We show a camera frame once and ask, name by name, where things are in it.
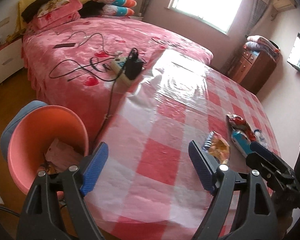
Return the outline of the red blue snack wrapper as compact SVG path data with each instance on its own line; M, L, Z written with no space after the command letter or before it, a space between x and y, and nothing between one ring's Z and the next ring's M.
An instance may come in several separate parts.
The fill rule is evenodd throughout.
M243 117L230 113L226 115L226 119L231 128L231 140L244 157L252 153L250 144L254 141L268 148L262 131L260 129L252 130Z

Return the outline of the yellow snack wrapper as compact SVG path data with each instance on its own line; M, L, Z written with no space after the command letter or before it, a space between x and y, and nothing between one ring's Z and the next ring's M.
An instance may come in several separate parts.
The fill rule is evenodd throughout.
M211 131L207 135L202 149L212 155L219 164L228 164L230 158L230 146L219 133Z

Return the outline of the trash in bin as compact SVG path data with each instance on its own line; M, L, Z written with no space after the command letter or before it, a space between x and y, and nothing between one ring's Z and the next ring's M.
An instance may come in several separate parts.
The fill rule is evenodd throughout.
M78 165L82 158L83 155L77 153L72 146L56 138L44 153L41 167L45 168L48 174L61 173L71 165Z

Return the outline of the pink plastic trash bin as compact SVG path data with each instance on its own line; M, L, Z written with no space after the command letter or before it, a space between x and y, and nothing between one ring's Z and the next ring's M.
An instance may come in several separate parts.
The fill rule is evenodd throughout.
M7 153L10 175L23 194L28 194L44 162L44 154L55 139L89 154L89 139L85 125L72 110L47 105L39 107L21 119L12 133Z

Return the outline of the folded blankets pile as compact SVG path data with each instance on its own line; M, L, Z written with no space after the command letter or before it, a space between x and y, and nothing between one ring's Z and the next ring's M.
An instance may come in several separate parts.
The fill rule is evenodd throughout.
M280 49L277 46L260 35L248 36L245 46L251 51L264 51L275 61L277 61L281 55Z

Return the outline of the black power adapter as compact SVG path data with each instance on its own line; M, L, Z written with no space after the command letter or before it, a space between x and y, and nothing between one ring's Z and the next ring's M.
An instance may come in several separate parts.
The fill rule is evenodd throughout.
M138 50L132 48L124 64L125 76L129 80L135 80L141 73L144 64L144 61L139 58Z

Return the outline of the air conditioner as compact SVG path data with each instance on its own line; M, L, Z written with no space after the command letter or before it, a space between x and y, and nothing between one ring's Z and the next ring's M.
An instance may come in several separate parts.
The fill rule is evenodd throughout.
M273 0L273 7L278 12L282 12L295 9L297 7L297 2L295 0Z

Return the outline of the window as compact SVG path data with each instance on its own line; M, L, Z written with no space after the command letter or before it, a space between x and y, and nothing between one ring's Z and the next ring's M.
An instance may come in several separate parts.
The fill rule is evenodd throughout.
M171 0L169 8L227 34L242 0Z

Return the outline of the white power strip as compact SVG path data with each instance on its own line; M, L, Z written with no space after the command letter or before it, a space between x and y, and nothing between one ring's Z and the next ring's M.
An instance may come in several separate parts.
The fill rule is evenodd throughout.
M127 87L130 87L134 82L134 80L129 80L125 76L125 69L124 69L125 62L126 62L126 57L117 57L111 60L110 68L116 75L119 75L119 80L121 80Z

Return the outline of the bed with pink blanket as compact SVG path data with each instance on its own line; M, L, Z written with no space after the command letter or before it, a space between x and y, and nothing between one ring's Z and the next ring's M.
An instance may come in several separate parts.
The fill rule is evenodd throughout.
M60 43L76 45L53 49ZM130 18L81 18L44 31L30 27L22 53L37 99L71 109L94 140L106 114L115 111L126 91L110 62L116 56L127 57L132 48L146 67L165 49L205 64L213 59L211 51L188 38Z

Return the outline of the black remote control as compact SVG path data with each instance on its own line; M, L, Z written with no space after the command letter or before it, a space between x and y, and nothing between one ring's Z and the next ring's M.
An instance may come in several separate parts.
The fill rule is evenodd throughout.
M60 43L60 44L56 44L55 46L53 46L53 49L71 48L71 47L74 47L75 45L76 45L76 43Z

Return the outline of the lower colourful bolster pillow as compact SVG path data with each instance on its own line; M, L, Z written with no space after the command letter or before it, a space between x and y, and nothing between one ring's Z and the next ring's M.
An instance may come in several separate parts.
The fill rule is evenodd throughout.
M117 5L106 4L102 8L101 15L118 16L118 17L133 16L134 10L127 7L119 7Z

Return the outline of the colourful bolster pillow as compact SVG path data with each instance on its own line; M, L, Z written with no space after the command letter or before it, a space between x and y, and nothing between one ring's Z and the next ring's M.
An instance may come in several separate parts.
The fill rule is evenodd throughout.
M137 2L135 0L94 0L95 2L116 5L119 7L133 8L136 7Z
M101 15L118 16L118 17L133 16L134 10L127 7L119 7L117 5L106 4L102 8Z

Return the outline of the dark brown garment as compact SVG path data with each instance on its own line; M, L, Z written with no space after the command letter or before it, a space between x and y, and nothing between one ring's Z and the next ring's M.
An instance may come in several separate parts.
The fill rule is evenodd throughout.
M31 4L29 4L26 7L26 9L21 13L23 20L26 23L30 23L30 21L33 19L34 15L38 12L40 7L49 1L50 0L35 0Z

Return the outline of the pink pillow stack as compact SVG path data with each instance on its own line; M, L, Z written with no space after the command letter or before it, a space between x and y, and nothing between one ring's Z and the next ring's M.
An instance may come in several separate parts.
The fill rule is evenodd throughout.
M80 18L78 10L81 8L82 3L79 0L70 0L70 3L44 15L43 17L37 17L36 13L30 23L42 30L54 28Z

